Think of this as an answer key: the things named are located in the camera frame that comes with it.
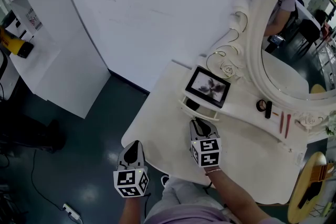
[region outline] black chair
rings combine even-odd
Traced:
[[[303,57],[311,45],[320,37],[320,29],[311,20],[303,20],[299,26],[299,32],[303,35],[304,39],[306,39],[298,50],[298,55],[303,53],[301,55],[301,57]]]

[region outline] black picture frame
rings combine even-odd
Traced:
[[[215,100],[215,99],[207,96],[206,94],[204,94],[204,93],[202,93],[202,92],[200,92],[200,91],[195,90],[195,89],[192,88],[192,85],[193,85],[193,83],[194,83],[194,81],[197,78],[197,76],[198,76],[199,73],[203,73],[203,74],[207,75],[208,77],[213,78],[213,79],[217,80],[218,82],[220,82],[220,83],[222,83],[222,84],[225,85],[223,96],[222,96],[222,98],[221,98],[221,100],[219,102],[217,100]],[[224,80],[224,79],[222,79],[222,78],[220,78],[220,77],[212,74],[210,71],[208,71],[208,70],[206,70],[206,69],[198,66],[196,68],[193,76],[191,77],[191,79],[190,79],[187,87],[185,88],[185,90],[187,92],[192,93],[193,95],[195,95],[195,96],[197,96],[199,98],[202,98],[203,100],[209,102],[210,104],[213,104],[213,105],[215,105],[215,106],[217,106],[219,108],[222,108],[223,104],[224,104],[224,101],[226,99],[227,93],[229,92],[230,85],[231,85],[230,82],[227,82],[226,80]]]

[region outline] person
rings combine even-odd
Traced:
[[[174,177],[164,185],[162,199],[150,210],[144,224],[283,224],[262,211],[252,197],[218,166],[204,168],[226,209],[191,182]],[[140,223],[140,197],[127,198],[119,224]]]
[[[264,37],[280,33],[293,11],[295,11],[295,0],[278,0],[269,17]]]

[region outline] white table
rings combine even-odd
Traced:
[[[296,8],[298,9],[299,19],[304,20],[308,19],[311,20],[318,28],[321,30],[321,25],[318,21],[311,15],[311,13],[297,0],[295,0]]]
[[[140,140],[146,161],[156,169],[208,185],[209,179],[189,152],[191,117],[178,103],[188,71],[169,63],[121,143],[125,147]],[[288,202],[300,171],[295,164],[296,154],[257,127],[222,114],[219,119],[215,125],[222,139],[223,171],[259,203]]]
[[[309,84],[293,67],[261,50],[262,62],[270,81],[286,93],[309,93]]]

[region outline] white ornate mirror frame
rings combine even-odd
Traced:
[[[269,100],[295,111],[332,111],[336,109],[333,91],[302,94],[298,98],[279,91],[266,75],[261,58],[261,43],[269,15],[277,0],[252,0],[246,35],[245,57],[252,81]]]

